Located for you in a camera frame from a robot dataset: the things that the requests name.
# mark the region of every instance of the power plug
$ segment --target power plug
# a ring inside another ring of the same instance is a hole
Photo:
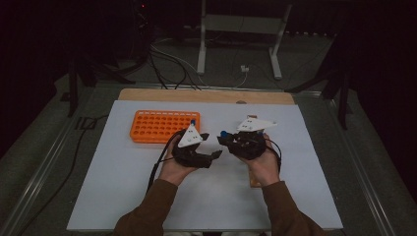
[[[241,65],[240,66],[240,70],[242,71],[242,72],[248,72],[249,71],[249,66],[246,66],[246,65]]]

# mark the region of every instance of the hand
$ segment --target hand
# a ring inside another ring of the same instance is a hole
[[[264,134],[264,138],[267,146],[273,148],[270,144],[269,136]],[[262,187],[279,181],[278,162],[275,154],[270,149],[267,148],[261,156],[252,160],[242,157],[239,157],[239,159],[249,166],[249,169],[261,183]]]
[[[188,174],[197,170],[195,167],[182,166],[173,158],[172,150],[178,139],[181,139],[181,136],[175,137],[169,145],[158,177],[158,179],[168,181],[176,186],[179,186]]]

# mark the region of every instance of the white tabletop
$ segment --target white tabletop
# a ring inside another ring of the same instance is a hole
[[[151,169],[164,145],[134,143],[129,132],[137,110],[183,110],[201,114],[209,133],[197,152],[223,149],[209,169],[181,184],[165,220],[166,231],[248,231],[270,228],[261,189],[250,188],[247,166],[218,144],[221,131],[236,133],[247,115],[276,121],[266,129],[282,150],[281,179],[297,206],[324,229],[342,228],[328,183],[297,105],[197,102],[114,102],[68,230],[112,230],[120,216],[142,201]]]

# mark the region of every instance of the forearm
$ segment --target forearm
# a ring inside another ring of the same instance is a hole
[[[319,225],[298,209],[285,182],[264,186],[262,190],[273,236],[325,235]]]
[[[178,187],[157,179],[142,203],[123,215],[114,229],[115,235],[162,235],[162,224],[174,202]]]

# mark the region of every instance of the person's right hand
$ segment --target person's right hand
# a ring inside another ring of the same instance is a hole
[[[264,134],[264,138],[266,139],[267,146],[273,148],[270,144],[269,136]],[[267,148],[261,156],[252,160],[242,157],[239,157],[239,159],[249,166],[249,169],[262,187],[279,181],[278,162],[275,154],[270,149]]]

